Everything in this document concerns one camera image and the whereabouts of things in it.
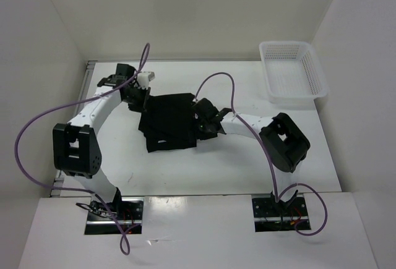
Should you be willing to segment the black shorts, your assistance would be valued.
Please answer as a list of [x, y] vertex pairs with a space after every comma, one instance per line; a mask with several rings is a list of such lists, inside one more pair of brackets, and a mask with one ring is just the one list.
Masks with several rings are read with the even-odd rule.
[[194, 95], [177, 93], [150, 96], [141, 113], [139, 130], [149, 153], [182, 150], [197, 146]]

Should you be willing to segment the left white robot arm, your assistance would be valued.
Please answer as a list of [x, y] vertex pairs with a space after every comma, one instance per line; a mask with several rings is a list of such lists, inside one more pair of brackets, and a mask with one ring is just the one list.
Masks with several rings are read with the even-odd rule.
[[101, 168], [103, 157], [97, 136], [121, 103], [139, 113], [144, 110], [154, 78], [154, 72], [139, 72], [128, 64], [118, 64], [114, 74], [98, 82], [93, 101], [68, 123], [53, 128], [55, 168], [92, 192], [92, 202], [87, 207], [91, 213], [104, 214], [112, 220], [123, 213], [121, 192]]

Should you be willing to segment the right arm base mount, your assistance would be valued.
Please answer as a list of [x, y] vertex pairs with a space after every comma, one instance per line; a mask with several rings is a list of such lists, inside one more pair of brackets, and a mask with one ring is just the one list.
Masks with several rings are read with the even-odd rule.
[[298, 230], [311, 230], [302, 195], [297, 195], [291, 203], [276, 204], [271, 194], [253, 195], [251, 200], [255, 232], [294, 231], [295, 226]]

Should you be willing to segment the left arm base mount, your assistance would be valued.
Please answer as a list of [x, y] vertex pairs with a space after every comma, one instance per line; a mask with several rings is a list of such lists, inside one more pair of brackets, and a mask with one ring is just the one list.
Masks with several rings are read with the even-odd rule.
[[[76, 203], [77, 207], [87, 211], [85, 235], [120, 234], [116, 223], [102, 203]], [[119, 211], [109, 205], [121, 229], [127, 234], [142, 233], [144, 199], [142, 197], [124, 197]]]

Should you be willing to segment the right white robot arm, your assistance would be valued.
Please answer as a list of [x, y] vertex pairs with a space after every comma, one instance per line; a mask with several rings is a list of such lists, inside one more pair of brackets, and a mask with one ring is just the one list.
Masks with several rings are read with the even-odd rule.
[[239, 114], [230, 108], [218, 110], [203, 98], [192, 106], [197, 121], [197, 134], [201, 140], [218, 134], [238, 135], [258, 141], [268, 158], [273, 180], [270, 194], [272, 210], [286, 215], [293, 208], [297, 191], [295, 172], [306, 158], [311, 144], [295, 122], [286, 113], [275, 117]]

